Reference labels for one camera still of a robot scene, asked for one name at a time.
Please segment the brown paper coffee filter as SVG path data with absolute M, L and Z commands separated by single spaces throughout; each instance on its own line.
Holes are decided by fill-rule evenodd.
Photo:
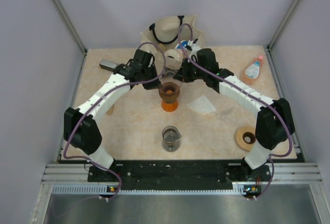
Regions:
M 114 110 L 114 105 L 112 105 L 106 112 L 107 115 L 111 116 Z

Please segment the pink glass dripper cone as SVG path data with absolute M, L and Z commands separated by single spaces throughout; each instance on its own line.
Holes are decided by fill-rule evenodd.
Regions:
M 177 98 L 180 93 L 182 83 L 177 80 L 162 82 L 158 89 L 161 98 Z

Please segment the clear glass dripper cone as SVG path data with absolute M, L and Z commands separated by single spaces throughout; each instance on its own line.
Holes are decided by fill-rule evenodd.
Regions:
M 224 121 L 226 123 L 236 124 L 237 123 L 236 110 L 233 107 L 223 110 L 217 114 L 217 119 Z

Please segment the pink liquid bottle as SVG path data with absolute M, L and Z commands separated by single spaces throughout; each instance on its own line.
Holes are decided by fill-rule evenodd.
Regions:
M 260 55 L 254 58 L 240 74 L 240 80 L 247 84 L 252 85 L 259 78 L 261 73 L 261 68 L 264 63 L 264 56 Z

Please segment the cream canvas tote bag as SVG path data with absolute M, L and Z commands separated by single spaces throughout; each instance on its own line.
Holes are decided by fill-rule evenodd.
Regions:
M 195 27 L 195 15 L 168 16 L 155 21 L 144 32 L 140 34 L 140 42 L 143 44 L 142 50 L 150 52 L 155 57 L 157 73 L 163 69 L 163 56 L 170 49 L 175 49 L 178 44 L 178 29 L 183 23 L 184 26 L 180 33 L 181 42 L 189 40 L 200 48 L 205 46 L 204 31 Z M 182 62 L 173 60 L 166 56 L 166 69 L 164 77 L 173 76 L 178 72 Z

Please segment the grey glass carafe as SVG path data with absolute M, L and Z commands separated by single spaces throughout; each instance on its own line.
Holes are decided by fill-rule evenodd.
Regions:
M 174 126 L 166 126 L 162 131 L 162 146 L 168 152 L 175 152 L 180 147 L 181 134 Z

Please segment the white tape roll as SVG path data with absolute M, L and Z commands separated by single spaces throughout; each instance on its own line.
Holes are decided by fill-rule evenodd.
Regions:
M 182 60 L 183 60 L 182 51 L 180 51 L 179 49 L 170 49 L 170 50 L 167 50 L 164 54 L 165 54 L 165 56 L 167 56 L 173 60 L 176 60 L 176 61 L 182 62 Z

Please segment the white paper coffee filter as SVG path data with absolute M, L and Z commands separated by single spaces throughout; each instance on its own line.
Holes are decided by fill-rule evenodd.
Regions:
M 205 95 L 202 95 L 197 99 L 187 103 L 187 107 L 193 112 L 199 114 L 210 114 L 216 111 L 216 108 Z

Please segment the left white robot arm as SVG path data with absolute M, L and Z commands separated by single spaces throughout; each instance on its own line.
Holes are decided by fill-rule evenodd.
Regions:
M 98 128 L 107 111 L 134 85 L 142 84 L 144 89 L 156 89 L 160 80 L 155 66 L 155 57 L 149 52 L 137 49 L 127 63 L 116 64 L 102 60 L 102 69 L 111 71 L 105 84 L 87 101 L 76 109 L 69 107 L 64 113 L 63 136 L 68 146 L 73 146 L 85 154 L 85 159 L 96 163 L 99 175 L 106 181 L 113 180 L 117 169 L 114 159 L 102 146 L 102 136 Z

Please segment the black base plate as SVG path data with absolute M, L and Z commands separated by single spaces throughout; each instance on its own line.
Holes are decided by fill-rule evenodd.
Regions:
M 232 183 L 267 183 L 270 167 L 252 170 L 236 160 L 117 160 L 110 170 L 91 166 L 88 182 L 115 183 L 122 180 L 122 190 L 216 190 L 231 189 Z

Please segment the black rectangular box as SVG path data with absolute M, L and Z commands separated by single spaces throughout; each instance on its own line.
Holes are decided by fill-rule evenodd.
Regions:
M 118 66 L 118 64 L 116 64 L 115 62 L 112 62 L 112 61 L 103 59 L 99 63 L 99 66 L 103 70 L 106 70 L 106 71 L 109 71 L 109 72 L 113 72 L 116 69 L 116 67 Z

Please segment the blue white cup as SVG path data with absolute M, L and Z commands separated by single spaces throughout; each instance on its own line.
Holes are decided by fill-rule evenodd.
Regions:
M 181 50 L 181 49 L 184 49 L 186 50 L 187 49 L 187 46 L 189 45 L 189 40 L 183 40 L 181 43 L 178 43 L 176 46 L 175 46 L 175 49 L 176 50 Z

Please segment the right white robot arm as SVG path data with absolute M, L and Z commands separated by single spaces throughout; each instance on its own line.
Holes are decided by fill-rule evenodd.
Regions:
M 259 167 L 273 156 L 272 150 L 279 143 L 289 141 L 287 154 L 291 153 L 295 126 L 286 99 L 267 97 L 243 83 L 230 70 L 220 68 L 211 49 L 202 49 L 191 40 L 186 45 L 179 43 L 176 49 L 181 51 L 183 61 L 175 79 L 184 83 L 202 80 L 207 87 L 231 98 L 256 118 L 256 142 L 244 158 L 246 164 L 240 168 L 244 179 L 251 181 L 259 175 Z

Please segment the orange glass carafe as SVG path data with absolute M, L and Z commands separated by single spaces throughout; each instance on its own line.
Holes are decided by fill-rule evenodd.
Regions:
M 164 100 L 162 100 L 161 107 L 166 112 L 173 112 L 178 108 L 178 100 L 175 100 L 173 103 L 167 103 Z

